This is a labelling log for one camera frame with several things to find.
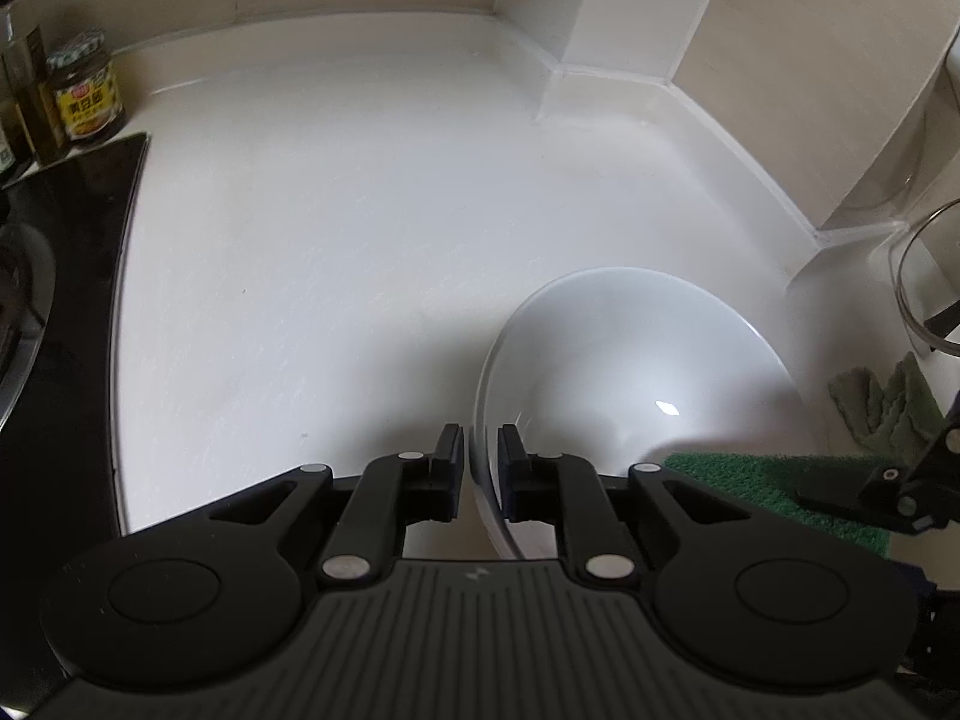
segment white countertop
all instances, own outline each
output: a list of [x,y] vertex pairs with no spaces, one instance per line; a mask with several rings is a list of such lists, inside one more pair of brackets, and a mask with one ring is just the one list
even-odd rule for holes
[[[590,266],[725,300],[784,359],[824,450],[850,448],[827,447],[826,377],[886,375],[907,348],[889,286],[863,287],[865,255],[787,290],[661,128],[533,113],[493,60],[457,50],[244,71],[138,106],[128,130],[152,141],[118,385],[131,529],[298,464],[429,451],[443,423],[469,424],[510,313]],[[489,557],[462,505],[409,551]]]

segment green scouring pad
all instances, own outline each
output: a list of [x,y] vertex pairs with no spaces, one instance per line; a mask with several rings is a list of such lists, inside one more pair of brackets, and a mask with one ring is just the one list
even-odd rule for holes
[[829,514],[810,512],[793,498],[793,490],[803,471],[812,467],[868,469],[880,460],[873,457],[755,457],[752,455],[677,454],[664,463],[669,469],[686,474],[714,490],[742,498],[771,512],[803,522],[811,528],[852,541],[877,555],[886,556],[890,533]]

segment crumpled green cloth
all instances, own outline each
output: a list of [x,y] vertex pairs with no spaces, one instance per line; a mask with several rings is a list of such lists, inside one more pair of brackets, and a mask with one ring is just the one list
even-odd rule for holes
[[872,370],[856,367],[827,389],[858,445],[902,463],[918,461],[944,424],[913,352],[896,364],[885,387]]

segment sauce jar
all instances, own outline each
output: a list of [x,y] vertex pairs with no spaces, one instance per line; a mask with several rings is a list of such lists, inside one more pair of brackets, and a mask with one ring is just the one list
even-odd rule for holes
[[127,123],[104,30],[81,32],[47,58],[50,88],[70,143],[92,146]]

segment green cloth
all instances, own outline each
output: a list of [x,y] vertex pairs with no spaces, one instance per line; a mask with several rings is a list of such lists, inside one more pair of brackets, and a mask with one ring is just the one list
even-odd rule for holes
[[872,370],[856,367],[827,389],[858,445],[904,464],[918,461],[944,424],[913,352],[896,364],[885,388]]
[[728,493],[783,517],[802,522],[831,536],[852,541],[886,555],[890,534],[829,514],[810,512],[793,499],[793,491],[803,471],[813,466],[875,466],[876,457],[756,457],[752,455],[677,454],[664,463],[669,469],[686,474],[714,490]]

